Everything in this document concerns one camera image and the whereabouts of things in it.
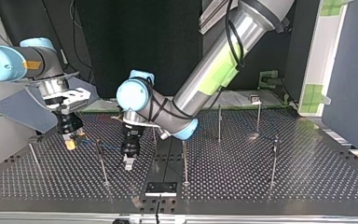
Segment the metal post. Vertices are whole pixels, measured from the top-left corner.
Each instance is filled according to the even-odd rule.
[[[222,107],[219,105],[219,143],[221,142]]]
[[[260,130],[260,115],[261,115],[261,101],[258,102],[258,111],[257,111],[257,127],[256,131],[259,132]]]
[[[153,129],[153,142],[156,144],[157,143],[157,140],[156,140],[156,131],[154,129],[154,127],[152,127]]]
[[[32,155],[34,156],[34,161],[36,162],[36,164],[39,165],[39,159],[36,156],[36,153],[34,152],[34,146],[32,145],[32,143],[28,144],[28,146],[31,149]]]
[[[279,135],[275,136],[274,142],[273,142],[273,151],[274,151],[274,163],[272,165],[272,175],[271,175],[271,185],[272,188],[275,185],[274,179],[275,179],[275,171],[276,171],[276,165],[277,165],[277,159],[281,150],[281,144],[280,144],[280,138]]]
[[[182,141],[182,150],[183,150],[183,159],[185,161],[185,186],[189,186],[190,183],[188,182],[188,176],[187,176],[187,146],[186,142]]]
[[[107,174],[106,174],[106,170],[105,170],[105,167],[104,167],[103,159],[101,159],[101,166],[103,167],[103,177],[105,179],[104,184],[106,186],[109,186],[109,181],[107,180]]]

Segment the metal plate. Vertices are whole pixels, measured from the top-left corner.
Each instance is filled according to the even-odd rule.
[[[118,151],[107,153],[111,187],[103,185],[95,149],[70,152],[54,135],[31,154],[3,162],[0,211],[218,216],[358,217],[358,160],[307,119],[290,109],[263,110],[260,135],[256,111],[222,112],[222,142],[217,143],[217,111],[200,119],[187,142],[188,176],[184,180],[182,144],[177,139],[153,144],[152,131],[142,139],[143,154],[124,171]],[[119,146],[120,123],[110,115],[82,115],[89,138]],[[282,143],[275,185],[271,187],[272,138]],[[146,198],[148,182],[177,182],[176,198]]]
[[[62,203],[75,205],[69,210],[77,212],[81,204],[86,205],[84,212],[90,209],[101,211],[101,208],[108,212],[139,212],[144,206],[141,198],[156,151],[153,135],[151,129],[145,130],[141,139],[142,153],[133,170],[125,171],[119,151],[121,123],[111,119],[111,116],[82,115],[85,132],[93,142],[82,143],[74,151],[65,148],[58,134],[35,145],[40,166],[31,153],[15,156],[17,160],[0,173],[0,200],[8,203],[21,201],[19,206],[10,207],[10,210],[21,210],[22,205],[32,202],[32,209],[41,211],[61,211],[62,207],[57,203]],[[103,184],[103,171],[94,145],[97,138],[101,138],[102,145],[108,147],[104,162],[110,186]]]
[[[221,144],[217,111],[187,143],[190,185],[177,213],[358,215],[358,160],[312,122],[290,109],[263,110],[253,139],[256,110],[222,116]],[[276,134],[282,149],[271,185]]]

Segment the black cable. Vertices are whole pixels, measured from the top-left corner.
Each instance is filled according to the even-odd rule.
[[[228,4],[227,4],[227,10],[226,10],[226,16],[225,16],[226,36],[227,36],[227,41],[228,41],[228,44],[229,44],[229,47],[230,47],[230,49],[231,49],[231,53],[232,53],[232,56],[234,57],[235,62],[237,63],[237,65],[238,65],[239,67],[244,67],[244,61],[243,61],[243,55],[244,55],[244,52],[243,52],[243,44],[242,44],[242,41],[241,41],[240,36],[239,36],[238,33],[237,33],[237,29],[235,28],[235,25],[234,25],[234,24],[232,23],[232,21],[229,19],[229,13],[230,13],[230,10],[231,10],[232,2],[233,2],[233,0],[229,0],[229,1],[228,1]],[[240,58],[238,57],[237,52],[236,52],[235,49],[234,49],[234,45],[233,45],[232,40],[231,40],[231,32],[230,32],[230,29],[233,31],[235,37],[237,38],[237,42],[238,42],[238,44],[240,45]]]
[[[60,49],[62,50],[63,54],[66,55],[65,50],[63,49],[63,46],[62,46],[62,42],[61,42],[61,40],[60,40],[60,38],[59,38],[59,36],[58,36],[58,32],[57,32],[57,30],[56,30],[56,28],[55,28],[55,26],[54,26],[53,20],[51,19],[50,14],[48,13],[48,7],[46,6],[45,0],[42,0],[42,5],[43,5],[43,8],[45,9],[45,12],[46,12],[46,14],[47,14],[47,16],[48,16],[48,21],[50,22],[51,27],[52,27],[52,29],[53,29],[53,32],[54,32],[54,34],[55,34],[55,36],[56,36],[56,38],[57,38],[57,42],[58,42],[58,44],[60,45]],[[66,72],[65,70],[68,69],[69,67],[71,67],[74,71],[78,71],[78,69],[74,68],[74,67],[69,63],[69,61],[66,60],[65,67],[64,67],[62,70],[63,70],[64,72]],[[79,78],[80,78],[81,80],[86,81],[86,79],[83,78],[81,75],[79,75]]]
[[[201,118],[202,116],[206,115],[214,106],[214,104],[216,104],[217,100],[219,99],[221,93],[223,91],[223,88],[220,89],[220,91],[217,93],[217,96],[216,98],[214,98],[213,102],[211,103],[211,105],[203,112],[203,113],[199,113],[197,116],[191,116],[191,117],[182,117],[180,115],[177,115],[175,113],[173,113],[172,111],[169,111],[168,109],[166,109],[165,107],[162,107],[162,104],[154,97],[154,95],[152,94],[152,101],[156,102],[156,104],[159,106],[159,107],[162,107],[162,110],[165,111],[166,113],[170,114],[171,116],[174,116],[178,119],[199,119]]]
[[[75,56],[77,57],[77,59],[86,67],[88,67],[89,69],[91,69],[92,67],[86,63],[83,62],[83,60],[80,59],[78,53],[77,53],[77,47],[76,47],[76,28],[75,28],[75,19],[76,19],[76,1],[74,1],[74,3],[72,4],[73,10],[72,10],[72,38],[73,38],[73,45],[74,45],[74,51],[75,51]]]
[[[151,87],[153,86],[153,81],[150,77],[147,78],[147,82],[148,82],[148,86]],[[154,99],[154,92],[153,92],[153,88],[150,88],[151,90],[151,99]],[[150,102],[150,108],[149,108],[149,118],[147,119],[149,122],[152,120],[152,116],[153,116],[153,101]]]
[[[283,78],[281,77],[281,83],[282,83],[282,86],[283,86],[283,88],[284,88],[284,91],[286,91],[286,93],[289,95],[289,98],[290,99],[292,99],[291,101],[293,102],[293,104],[295,104],[295,106],[297,107],[297,108],[299,108],[298,107],[298,104],[296,103],[296,101],[295,101],[295,98],[293,98],[293,96],[290,94],[290,92],[287,90],[287,88],[286,88],[286,85],[284,85],[284,80],[283,80]]]

